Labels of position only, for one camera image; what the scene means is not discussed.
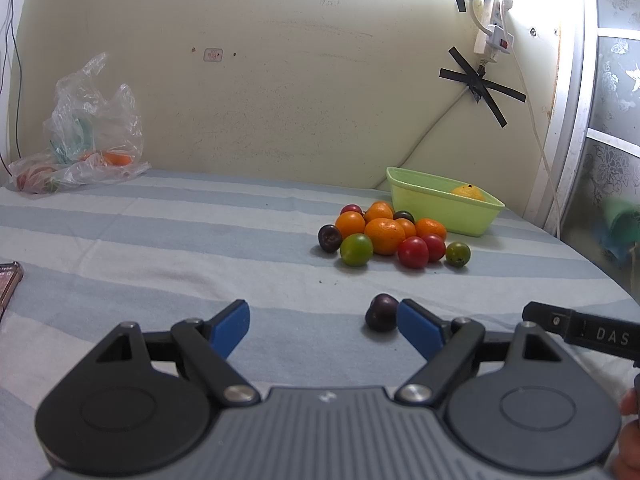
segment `green plum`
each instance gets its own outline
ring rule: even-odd
[[[340,245],[340,257],[351,267],[365,265],[373,256],[373,244],[367,235],[356,233],[347,236]]]
[[[445,252],[447,263],[453,267],[464,267],[471,259],[471,249],[462,242],[452,242]]]

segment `green plastic basket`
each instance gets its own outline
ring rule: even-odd
[[[502,202],[482,189],[484,201],[451,194],[466,184],[459,180],[402,168],[386,168],[386,179],[396,211],[408,211],[416,221],[432,218],[453,233],[481,236],[504,209]]]

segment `orange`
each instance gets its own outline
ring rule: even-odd
[[[389,218],[393,220],[394,209],[386,202],[374,202],[364,213],[364,219],[369,223],[374,218]]]
[[[364,234],[371,238],[373,252],[385,255],[395,253],[405,238],[402,226],[389,218],[374,218],[364,228]]]
[[[442,238],[442,241],[447,238],[447,230],[440,222],[431,220],[431,218],[421,218],[415,223],[415,231],[417,235],[422,238],[424,235],[435,234]]]
[[[335,221],[335,226],[338,228],[338,231],[340,231],[343,240],[347,236],[364,232],[364,225],[364,218],[360,213],[356,213],[355,211],[342,213]]]
[[[484,195],[482,194],[482,191],[471,184],[458,186],[456,189],[450,191],[450,193],[458,196],[466,196],[467,198],[473,198],[474,200],[482,200],[484,202]]]
[[[404,231],[404,237],[408,238],[409,236],[415,236],[415,225],[411,220],[407,220],[406,218],[399,218],[396,220],[400,224],[400,227]]]
[[[112,166],[126,166],[133,162],[133,157],[127,155],[127,153],[102,152],[102,158],[107,161],[107,164],[111,164]]]

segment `striped bedsheet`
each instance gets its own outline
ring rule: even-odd
[[[212,175],[149,171],[118,184],[46,197],[0,189],[0,260],[25,276],[0,326],[0,478],[48,465],[34,411],[56,382],[121,320],[166,330],[209,318],[235,298],[252,308],[230,361],[263,392],[272,384],[397,386],[421,357],[397,333],[372,336],[364,312],[379,292],[443,317],[508,330],[530,300],[640,320],[640,308],[574,250],[510,211],[456,271],[409,271],[374,257],[351,269],[317,247],[341,207],[388,195]],[[575,349],[618,395],[628,362]]]

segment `dark purple plum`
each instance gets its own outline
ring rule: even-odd
[[[376,332],[390,332],[396,326],[396,313],[398,301],[388,294],[379,294],[369,305],[364,321],[367,326]]]
[[[318,231],[318,243],[325,253],[335,253],[340,249],[342,235],[335,225],[327,224]]]
[[[396,211],[394,214],[394,220],[398,220],[399,218],[404,218],[412,224],[415,224],[414,216],[408,211]]]
[[[360,213],[361,215],[364,215],[364,213],[362,212],[362,208],[356,204],[348,204],[344,206],[340,211],[340,214],[346,213],[347,211],[355,211],[356,213]]]

